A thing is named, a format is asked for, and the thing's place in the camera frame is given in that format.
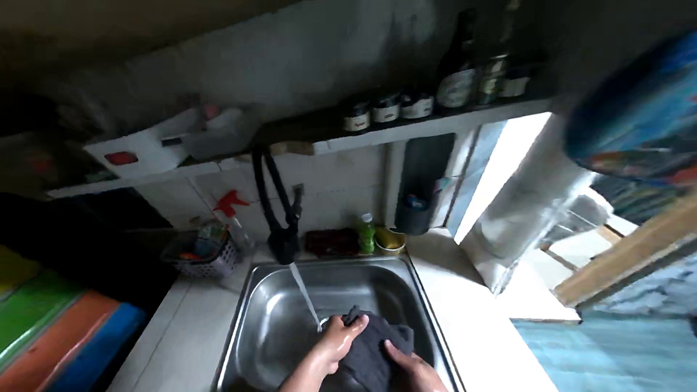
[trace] running water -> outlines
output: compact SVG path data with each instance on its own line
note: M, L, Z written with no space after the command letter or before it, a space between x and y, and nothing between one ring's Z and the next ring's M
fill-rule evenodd
M317 318L317 313L314 311L314 306L312 306L312 301L310 301L309 295L307 295L305 283L302 281L302 278L300 277L300 272L298 271L296 263L290 263L288 264L288 267L291 269L291 273L293 274L293 277L296 279L296 282L298 283L298 287L300 288L302 296L305 297L305 302L307 302L307 307L309 308L309 311L312 312L314 322L317 323L317 332L322 332L322 324L320 324L319 318Z

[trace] plastic basket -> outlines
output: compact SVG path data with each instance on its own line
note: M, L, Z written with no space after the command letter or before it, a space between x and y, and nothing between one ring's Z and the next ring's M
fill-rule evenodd
M194 242L206 241L198 239L196 232L186 232L179 234L172 239L167 247L162 251L160 259L172 265L181 273L195 278L225 278L230 276L235 267L242 259L240 251L228 236L225 243L216 244L220 249L215 253L216 256L203 260L180 259L182 252L189 252Z

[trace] black faucet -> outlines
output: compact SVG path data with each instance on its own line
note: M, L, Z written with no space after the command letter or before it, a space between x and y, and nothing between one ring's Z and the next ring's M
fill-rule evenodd
M263 166L261 164L261 157L264 157L266 161L266 167L269 174L271 174L271 180L273 181L274 187L276 187L276 192L278 197L281 199L281 204L283 205L283 210L286 213L286 223L288 227L283 228L276 220L276 216L273 214L271 209L271 203L268 199L268 194L266 193L266 183L263 177ZM278 174L278 169L276 168L276 163L271 157L271 152L267 146L258 146L252 150L252 164L254 166L254 180L256 180L256 189L259 190L259 201L261 202L261 208L263 209L264 217L268 223L268 227L271 230L271 235L268 237L267 243L271 249L273 257L283 265L288 265L296 260L298 252L300 251L300 240L298 239L298 221L300 220L300 203L302 200L302 186L296 186L293 188L295 193L295 199L293 205L291 206L288 201L288 195L286 194L283 183L281 182L281 176Z

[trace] green bottle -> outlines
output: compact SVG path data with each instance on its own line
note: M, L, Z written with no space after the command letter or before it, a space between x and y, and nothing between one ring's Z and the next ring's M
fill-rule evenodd
M375 236L375 224L373 223L373 215L364 213L360 216L358 223L358 247L361 255L372 255L375 250L373 237Z

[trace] ceiling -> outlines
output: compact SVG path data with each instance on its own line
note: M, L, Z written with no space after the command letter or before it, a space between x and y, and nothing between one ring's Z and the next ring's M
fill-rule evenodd
M22 0L0 13L0 81L103 63L220 29L298 0Z

